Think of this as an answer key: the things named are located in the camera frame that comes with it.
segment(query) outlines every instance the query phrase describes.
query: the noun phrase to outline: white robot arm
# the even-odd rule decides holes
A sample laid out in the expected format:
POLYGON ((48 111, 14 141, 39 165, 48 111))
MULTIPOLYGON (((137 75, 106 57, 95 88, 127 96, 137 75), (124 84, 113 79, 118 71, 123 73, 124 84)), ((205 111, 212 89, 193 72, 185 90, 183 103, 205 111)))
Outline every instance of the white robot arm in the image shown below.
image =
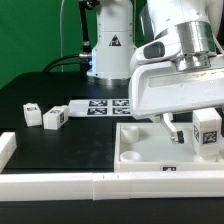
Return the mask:
POLYGON ((148 0, 155 41, 131 60, 136 119, 150 118, 177 133, 167 122, 171 113, 224 105, 224 57, 213 39, 222 10, 223 0, 148 0))

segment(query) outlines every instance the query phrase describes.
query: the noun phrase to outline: green screen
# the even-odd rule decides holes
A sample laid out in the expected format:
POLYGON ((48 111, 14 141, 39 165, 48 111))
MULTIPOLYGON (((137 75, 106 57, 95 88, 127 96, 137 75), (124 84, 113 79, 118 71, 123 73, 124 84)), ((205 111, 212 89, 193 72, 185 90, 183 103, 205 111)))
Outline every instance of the green screen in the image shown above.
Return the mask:
MULTIPOLYGON (((61 56, 62 0, 0 1, 0 88, 16 76, 39 72, 61 56)), ((143 42, 138 15, 146 0, 137 0, 136 45, 143 42)), ((87 11, 92 46, 96 44, 96 14, 87 11)), ((64 55, 80 53, 82 36, 78 0, 66 0, 63 17, 64 55)), ((79 70, 77 65, 65 71, 79 70)))

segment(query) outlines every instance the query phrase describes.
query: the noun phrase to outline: cube with marker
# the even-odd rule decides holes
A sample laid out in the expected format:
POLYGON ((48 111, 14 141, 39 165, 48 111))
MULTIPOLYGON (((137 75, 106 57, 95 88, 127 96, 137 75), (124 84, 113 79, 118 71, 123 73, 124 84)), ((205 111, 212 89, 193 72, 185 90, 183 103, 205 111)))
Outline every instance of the cube with marker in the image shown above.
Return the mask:
POLYGON ((42 125, 41 111, 36 103, 27 103, 23 105, 23 111, 28 127, 42 125))
POLYGON ((55 106, 43 116, 44 129, 58 130, 68 120, 69 107, 55 106))
POLYGON ((193 145, 199 157, 219 154, 222 118, 215 108, 193 111, 193 145))

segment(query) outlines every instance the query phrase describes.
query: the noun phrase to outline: white tray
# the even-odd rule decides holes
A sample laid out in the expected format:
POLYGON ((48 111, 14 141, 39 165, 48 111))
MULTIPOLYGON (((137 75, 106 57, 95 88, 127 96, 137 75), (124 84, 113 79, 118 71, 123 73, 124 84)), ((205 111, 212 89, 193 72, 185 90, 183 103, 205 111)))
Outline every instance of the white tray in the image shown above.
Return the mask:
POLYGON ((175 126, 184 132, 184 144, 173 144, 169 133, 159 123, 118 123, 114 158, 115 172, 224 170, 223 138, 220 138, 220 155, 217 156, 217 162, 195 162, 192 124, 176 123, 175 126), (125 139, 121 136, 124 136, 128 130, 132 130, 132 133, 129 133, 132 135, 130 141, 136 140, 135 131, 137 130, 138 140, 136 142, 127 143, 127 140, 124 142, 125 139), (120 156, 124 152, 139 153, 141 161, 121 161, 120 156))

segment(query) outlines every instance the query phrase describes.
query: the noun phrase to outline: black tabletop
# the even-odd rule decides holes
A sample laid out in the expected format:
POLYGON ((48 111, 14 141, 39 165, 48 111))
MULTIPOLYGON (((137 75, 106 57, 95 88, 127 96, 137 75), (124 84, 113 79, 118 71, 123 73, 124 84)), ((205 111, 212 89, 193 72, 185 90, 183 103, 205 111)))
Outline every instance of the black tabletop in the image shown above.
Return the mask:
MULTIPOLYGON (((15 131, 18 145, 3 174, 112 172, 116 123, 133 118, 69 118, 57 131, 44 130, 27 127, 23 105, 38 103, 45 113, 71 99, 127 97, 127 86, 94 85, 78 73, 18 76, 0 90, 0 132, 15 131)), ((1 202, 0 223, 223 223, 223 210, 223 198, 1 202)))

